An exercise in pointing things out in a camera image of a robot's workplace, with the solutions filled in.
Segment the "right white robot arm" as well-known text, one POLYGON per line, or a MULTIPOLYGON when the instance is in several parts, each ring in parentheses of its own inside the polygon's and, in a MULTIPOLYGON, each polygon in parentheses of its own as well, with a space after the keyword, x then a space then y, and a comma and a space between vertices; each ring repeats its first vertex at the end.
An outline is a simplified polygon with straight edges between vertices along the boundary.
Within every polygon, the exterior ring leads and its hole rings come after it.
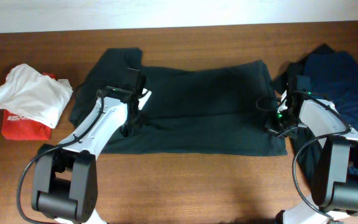
POLYGON ((281 95, 278 105, 270 109, 265 123, 276 138, 296 139, 302 129, 312 132, 295 153, 291 172, 297 182, 296 162, 313 144, 321 148, 310 186, 305 197, 297 185, 302 201, 277 215, 277 223, 341 223, 358 216, 358 131, 336 110, 327 96, 311 89, 303 75, 281 75, 272 82, 281 95))

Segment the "black Nike t-shirt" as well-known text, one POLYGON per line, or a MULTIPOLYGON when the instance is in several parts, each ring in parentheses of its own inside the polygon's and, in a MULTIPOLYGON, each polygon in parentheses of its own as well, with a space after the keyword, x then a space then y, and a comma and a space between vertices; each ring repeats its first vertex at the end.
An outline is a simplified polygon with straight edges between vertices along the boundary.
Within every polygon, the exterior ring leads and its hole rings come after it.
POLYGON ((254 61, 196 72, 145 67, 138 48, 107 49, 76 94, 70 122, 78 126, 96 92, 121 84, 133 70, 146 78, 150 98, 132 133, 116 131, 106 154, 203 153, 284 156, 285 141, 265 129, 275 93, 266 64, 254 61))

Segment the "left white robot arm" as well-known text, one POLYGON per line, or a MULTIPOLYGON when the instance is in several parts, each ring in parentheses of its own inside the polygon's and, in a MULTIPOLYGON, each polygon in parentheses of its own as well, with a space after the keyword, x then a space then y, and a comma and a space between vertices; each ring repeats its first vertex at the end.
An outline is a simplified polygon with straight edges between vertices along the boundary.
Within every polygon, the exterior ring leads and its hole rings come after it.
POLYGON ((115 131, 130 136, 140 126, 140 111, 151 92, 147 77, 127 69, 120 84, 105 83, 93 109, 56 146, 44 144, 30 165, 35 167, 31 207, 58 223, 103 223, 96 211, 96 161, 115 131))

